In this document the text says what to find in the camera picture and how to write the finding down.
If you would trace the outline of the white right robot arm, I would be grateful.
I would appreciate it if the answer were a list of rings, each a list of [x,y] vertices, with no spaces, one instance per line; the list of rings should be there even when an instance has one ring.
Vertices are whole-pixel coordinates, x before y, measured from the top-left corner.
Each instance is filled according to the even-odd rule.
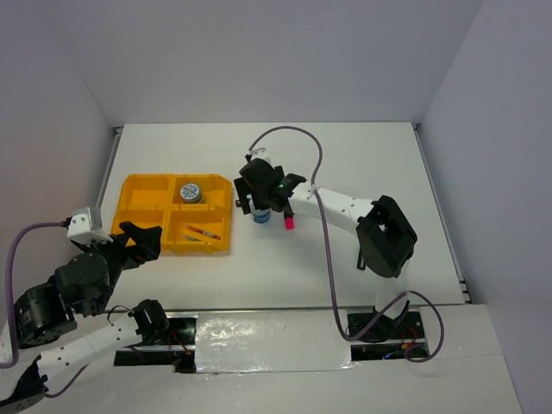
[[[405,327],[409,309],[404,268],[414,253],[417,234],[393,198],[373,201],[324,189],[303,176],[285,175],[279,166],[263,158],[246,157],[235,179],[240,206],[245,215],[254,209],[272,210],[288,216],[307,216],[321,221],[329,273],[330,300],[338,331],[347,342],[360,340],[374,327],[384,337],[394,337]],[[358,239],[360,255],[376,276],[376,316],[356,335],[350,335],[339,316],[336,283],[329,242],[329,225]]]

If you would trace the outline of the pink highlighter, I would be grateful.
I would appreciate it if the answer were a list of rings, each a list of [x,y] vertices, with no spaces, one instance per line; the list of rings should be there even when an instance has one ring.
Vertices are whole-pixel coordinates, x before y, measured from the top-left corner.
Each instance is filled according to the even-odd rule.
[[[292,213],[284,212],[283,218],[284,218],[284,225],[286,230],[295,229],[294,217]]]

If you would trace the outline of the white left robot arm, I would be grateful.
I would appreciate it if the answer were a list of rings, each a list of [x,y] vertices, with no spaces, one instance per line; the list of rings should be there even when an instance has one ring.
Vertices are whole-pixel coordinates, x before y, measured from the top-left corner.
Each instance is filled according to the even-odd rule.
[[[144,299],[128,308],[124,316],[107,327],[60,347],[48,349],[63,335],[78,327],[76,317],[96,317],[106,309],[116,283],[126,270],[157,260],[161,252],[162,227],[140,228],[120,224],[118,235],[94,235],[85,225],[87,242],[77,242],[80,254],[57,268],[43,284],[13,294],[16,250],[22,238],[36,229],[73,229],[77,218],[64,222],[37,223],[22,229],[9,246],[4,271],[7,323],[1,333],[1,411],[19,413],[44,398],[56,376],[77,378],[93,361],[120,348],[135,348],[163,342],[169,320],[162,305]]]

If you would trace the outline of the blue gel pen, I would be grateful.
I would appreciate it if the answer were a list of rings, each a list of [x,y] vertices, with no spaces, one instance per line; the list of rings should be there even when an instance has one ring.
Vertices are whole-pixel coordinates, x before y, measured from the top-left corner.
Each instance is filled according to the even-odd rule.
[[[189,242],[205,242],[208,238],[204,233],[195,231],[186,231],[182,237]]]

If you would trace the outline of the red gel pen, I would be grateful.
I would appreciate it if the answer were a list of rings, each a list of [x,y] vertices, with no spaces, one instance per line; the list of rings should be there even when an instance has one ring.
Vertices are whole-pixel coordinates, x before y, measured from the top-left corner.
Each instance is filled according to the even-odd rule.
[[[198,233],[198,234],[201,234],[201,235],[204,235],[204,236],[207,236],[209,238],[212,238],[212,239],[215,239],[215,240],[222,240],[221,236],[220,235],[217,235],[217,234],[214,234],[212,232],[209,232],[208,230],[205,230],[205,229],[200,229],[198,227],[195,227],[195,226],[191,226],[190,224],[187,224],[186,227],[195,232],[195,233]]]

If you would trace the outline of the blue putty jar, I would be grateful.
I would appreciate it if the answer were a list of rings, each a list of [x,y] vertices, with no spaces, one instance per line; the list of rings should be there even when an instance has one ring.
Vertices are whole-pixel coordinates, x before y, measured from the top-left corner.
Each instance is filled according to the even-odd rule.
[[[184,204],[201,204],[204,194],[197,183],[186,183],[179,189],[179,196]]]
[[[267,223],[271,218],[271,209],[259,199],[251,197],[249,201],[253,221],[258,224]]]

